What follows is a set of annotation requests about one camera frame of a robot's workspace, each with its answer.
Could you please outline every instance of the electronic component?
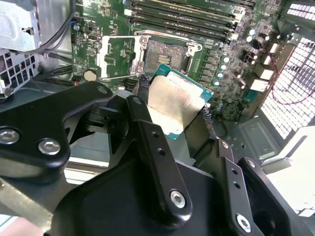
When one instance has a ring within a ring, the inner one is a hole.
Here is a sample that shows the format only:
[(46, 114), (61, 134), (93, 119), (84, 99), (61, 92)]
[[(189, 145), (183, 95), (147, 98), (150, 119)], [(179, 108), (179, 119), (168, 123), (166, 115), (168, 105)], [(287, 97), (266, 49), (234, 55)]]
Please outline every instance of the electronic component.
[(265, 33), (261, 33), (259, 34), (259, 36), (265, 41), (268, 41), (270, 39), (270, 36), (266, 35)]
[(97, 79), (97, 73), (94, 70), (87, 70), (84, 72), (83, 78), (86, 81), (95, 81)]
[(270, 66), (257, 64), (254, 69), (255, 74), (264, 80), (270, 80), (274, 74), (274, 70)]
[(183, 46), (149, 40), (144, 71), (154, 73), (160, 64), (169, 65), (174, 70), (180, 71), (186, 50)]
[(260, 79), (255, 74), (251, 73), (246, 77), (246, 84), (251, 90), (264, 92), (269, 86), (269, 81)]
[(267, 47), (267, 50), (270, 52), (270, 53), (275, 53), (277, 51), (279, 47), (279, 44), (278, 43), (270, 43)]
[(257, 39), (254, 39), (254, 40), (252, 41), (252, 47), (255, 48), (255, 49), (257, 49), (257, 50), (259, 50), (259, 49), (262, 48), (262, 45), (261, 45), (261, 43), (260, 43)]

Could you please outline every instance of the black plastic bracket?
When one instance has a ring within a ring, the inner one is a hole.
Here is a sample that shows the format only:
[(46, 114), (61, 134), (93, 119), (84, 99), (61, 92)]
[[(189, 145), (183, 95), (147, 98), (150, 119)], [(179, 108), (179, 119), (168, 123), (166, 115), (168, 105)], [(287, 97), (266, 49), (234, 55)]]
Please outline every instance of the black plastic bracket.
[[(13, 144), (0, 144), (0, 176), (51, 182), (62, 173), (70, 157), (69, 141), (81, 116), (94, 107), (106, 105), (110, 89), (89, 82), (21, 105), (0, 115), (0, 128), (18, 132)], [(58, 142), (54, 155), (40, 152), (45, 139)]]
[(255, 223), (264, 235), (312, 236), (257, 163), (242, 158), (242, 168)]

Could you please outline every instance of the ram slot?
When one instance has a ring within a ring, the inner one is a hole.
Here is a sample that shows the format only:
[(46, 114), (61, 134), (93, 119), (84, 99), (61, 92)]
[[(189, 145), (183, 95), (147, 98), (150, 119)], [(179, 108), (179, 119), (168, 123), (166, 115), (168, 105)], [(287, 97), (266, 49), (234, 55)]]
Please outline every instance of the ram slot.
[(156, 19), (159, 20), (163, 20), (163, 21), (167, 21), (167, 22), (171, 22), (171, 23), (175, 23), (175, 24), (182, 24), (185, 26), (189, 26), (192, 28), (197, 28), (200, 30), (209, 30), (209, 31), (213, 31), (213, 32), (219, 32), (219, 33), (226, 33), (228, 34), (228, 29), (227, 28), (219, 28), (218, 26), (214, 26), (214, 27), (210, 27), (210, 26), (205, 26), (205, 25), (201, 25), (201, 24), (196, 24), (196, 23), (192, 23), (189, 21), (184, 21), (184, 20), (180, 20), (178, 18), (172, 18), (170, 16), (163, 16), (162, 13), (160, 15), (154, 14), (154, 13), (150, 13), (150, 12), (137, 12), (135, 14), (136, 16), (140, 16), (140, 17), (152, 17), (155, 16)]
[(182, 32), (187, 35), (194, 35), (194, 36), (199, 36), (199, 37), (206, 37), (214, 40), (220, 40), (225, 42), (226, 41), (226, 35), (221, 34), (221, 33), (215, 33), (211, 31), (198, 31), (195, 29), (192, 29), (191, 27), (183, 27), (181, 25), (176, 25), (176, 24), (170, 24), (168, 22), (159, 22), (159, 21), (154, 21), (151, 19), (143, 18), (143, 17), (135, 17), (130, 21), (132, 24), (137, 24), (141, 26), (154, 26), (158, 28), (165, 28), (169, 30), (174, 30), (177, 32)]
[(147, 7), (159, 7), (159, 10), (168, 10), (170, 12), (176, 12), (180, 14), (185, 14), (191, 17), (199, 16), (199, 18), (204, 19), (217, 19), (219, 21), (222, 20), (229, 20), (229, 21), (234, 21), (235, 17), (234, 15), (228, 14), (227, 16), (225, 13), (222, 14), (222, 12), (211, 12), (211, 11), (201, 11), (201, 10), (196, 10), (193, 8), (185, 7), (185, 6), (179, 6), (175, 4), (170, 4), (167, 2), (162, 2), (162, 1), (150, 1), (149, 2), (144, 2), (142, 0), (133, 0), (133, 4), (139, 5), (139, 6), (147, 6)]
[[(160, 0), (149, 0), (149, 1), (153, 1), (153, 2), (161, 2)], [(255, 2), (252, 2), (252, 1), (248, 1), (248, 0), (220, 0), (221, 2), (228, 2), (228, 3), (231, 3), (235, 6), (241, 6), (241, 7), (244, 7), (244, 8), (248, 8), (248, 9), (253, 9), (255, 7)], [(183, 3), (183, 2), (179, 2), (179, 1), (176, 1), (176, 0), (168, 0), (166, 1), (168, 2), (169, 4), (173, 4), (173, 5), (180, 5), (180, 6), (183, 6), (183, 7), (192, 7), (193, 9), (195, 10), (203, 10), (203, 11), (207, 11), (209, 9), (205, 8), (205, 7), (201, 7), (201, 6), (194, 6), (194, 5), (191, 5), (191, 4), (187, 4), (187, 3)]]

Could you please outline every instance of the black cable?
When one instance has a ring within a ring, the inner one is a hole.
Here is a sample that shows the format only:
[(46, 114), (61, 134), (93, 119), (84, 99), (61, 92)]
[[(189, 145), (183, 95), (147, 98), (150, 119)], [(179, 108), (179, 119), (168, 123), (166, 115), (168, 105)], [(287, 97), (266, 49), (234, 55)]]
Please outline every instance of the black cable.
[(61, 55), (58, 55), (58, 54), (55, 54), (55, 53), (49, 53), (49, 54), (48, 54), (48, 57), (50, 57), (50, 58), (55, 58), (55, 59), (59, 59), (59, 60), (62, 60), (62, 61), (64, 61), (64, 62), (66, 62), (66, 63), (69, 63), (69, 64), (72, 63), (72, 60), (71, 60), (70, 58), (67, 58), (67, 57), (65, 57), (65, 56), (61, 56)]
[(43, 45), (41, 45), (39, 48), (28, 51), (28, 52), (19, 52), (21, 54), (35, 54), (35, 53), (41, 53), (48, 49), (50, 46), (52, 46), (64, 33), (66, 33), (67, 29), (70, 27), (70, 22), (75, 14), (76, 6), (75, 6), (76, 0), (71, 0), (71, 13), (63, 23), (63, 25), (60, 27), (60, 29)]

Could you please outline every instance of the capacitor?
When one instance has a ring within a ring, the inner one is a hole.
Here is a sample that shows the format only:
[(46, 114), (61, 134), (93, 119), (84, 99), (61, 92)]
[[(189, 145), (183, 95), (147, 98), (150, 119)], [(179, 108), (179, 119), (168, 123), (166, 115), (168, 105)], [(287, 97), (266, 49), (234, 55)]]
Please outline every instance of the capacitor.
[(251, 53), (250, 54), (251, 58), (253, 58), (254, 60), (256, 60), (258, 58), (258, 56), (255, 53)]
[(254, 40), (252, 41), (252, 47), (255, 48), (255, 49), (257, 49), (257, 50), (259, 50), (259, 49), (262, 48), (262, 45), (261, 45), (261, 43), (260, 43), (257, 39), (254, 39)]
[(221, 69), (221, 70), (226, 70), (226, 65), (221, 64), (221, 65), (220, 65), (220, 69)]
[(248, 58), (247, 60), (250, 64), (254, 65), (255, 64), (255, 60), (253, 58)]
[(248, 34), (249, 34), (250, 36), (253, 36), (255, 33), (256, 33), (256, 31), (255, 31), (254, 29), (250, 29), (250, 30), (248, 31)]
[(224, 63), (228, 63), (229, 61), (230, 61), (230, 58), (228, 58), (228, 57), (224, 57), (224, 58), (223, 58), (223, 62), (224, 62)]
[(240, 87), (240, 89), (244, 89), (245, 88), (245, 85), (241, 82), (238, 82), (238, 86)]
[(237, 79), (239, 79), (239, 78), (241, 77), (241, 74), (238, 73), (237, 71), (234, 72), (234, 75), (235, 75), (235, 77), (236, 77)]
[(252, 41), (252, 36), (247, 36), (246, 37), (246, 42), (250, 43)]
[(270, 39), (270, 37), (268, 35), (266, 35), (265, 33), (261, 33), (259, 35), (261, 38), (263, 38), (263, 40), (268, 41)]

